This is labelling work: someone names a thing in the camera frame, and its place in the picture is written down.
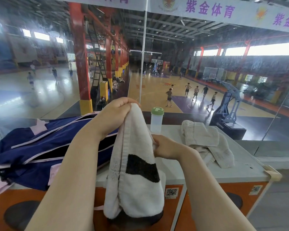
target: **water bottle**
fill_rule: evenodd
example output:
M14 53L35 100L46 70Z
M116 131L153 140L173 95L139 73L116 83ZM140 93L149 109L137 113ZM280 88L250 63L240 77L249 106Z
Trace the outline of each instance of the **water bottle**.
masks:
M161 107L154 107L151 110L151 125L150 130L155 134L160 134L162 129L164 109Z

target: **white towel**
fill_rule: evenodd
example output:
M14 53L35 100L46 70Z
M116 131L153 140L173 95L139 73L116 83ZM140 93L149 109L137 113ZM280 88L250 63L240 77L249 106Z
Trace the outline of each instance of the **white towel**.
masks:
M119 128L110 159L104 202L107 218L116 218L121 210L134 218L162 216L164 191L153 142L141 109L132 104Z
M209 163L210 153L221 168L234 166L234 156L229 149L224 135L215 126L205 126L203 123L185 120L181 126L187 146L196 149L205 163Z

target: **navy blue bag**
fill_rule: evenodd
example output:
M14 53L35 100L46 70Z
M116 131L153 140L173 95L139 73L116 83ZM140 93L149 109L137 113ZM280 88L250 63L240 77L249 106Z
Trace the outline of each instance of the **navy blue bag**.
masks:
M18 183L38 190L50 185L52 166L61 164L69 144L77 132L96 113L80 117L50 120L42 124L42 132L33 127L17 128L0 140L0 178L8 184ZM118 130L108 134L99 144L98 167L108 163Z

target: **yellow pillar base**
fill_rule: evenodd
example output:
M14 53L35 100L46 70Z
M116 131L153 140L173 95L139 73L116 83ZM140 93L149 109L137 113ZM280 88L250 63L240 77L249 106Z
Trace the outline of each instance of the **yellow pillar base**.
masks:
M275 91L275 93L274 93L274 95L273 95L273 97L272 97L270 102L273 103L273 104L276 104L276 102L278 101L278 98L280 97L280 95L281 95L281 91Z
M92 108L92 100L80 100L80 112L81 115L85 115L87 113L92 113L93 108Z
M106 101L108 101L108 82L101 81L100 82L100 97L105 97Z
M109 82L109 85L110 85L110 90L112 92L112 78L109 78L108 79L108 82Z

